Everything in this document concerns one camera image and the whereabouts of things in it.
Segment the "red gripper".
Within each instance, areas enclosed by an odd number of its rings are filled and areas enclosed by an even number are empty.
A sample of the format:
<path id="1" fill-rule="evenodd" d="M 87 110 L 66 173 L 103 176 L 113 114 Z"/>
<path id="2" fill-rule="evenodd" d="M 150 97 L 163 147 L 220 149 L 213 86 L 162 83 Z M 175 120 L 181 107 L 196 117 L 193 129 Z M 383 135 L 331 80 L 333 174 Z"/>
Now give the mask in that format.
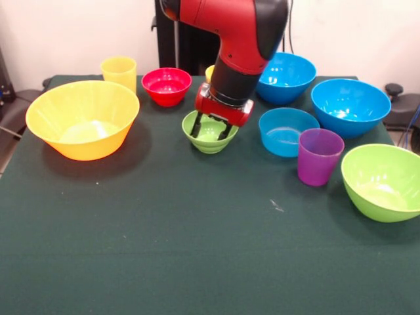
<path id="1" fill-rule="evenodd" d="M 251 99 L 239 107 L 219 102 L 211 96 L 208 83 L 200 85 L 195 103 L 198 112 L 191 130 L 191 136 L 194 138 L 197 138 L 200 133 L 203 114 L 225 121 L 226 128 L 218 137 L 218 140 L 224 140 L 229 135 L 232 126 L 243 127 L 247 123 L 254 108 L 254 102 Z"/>

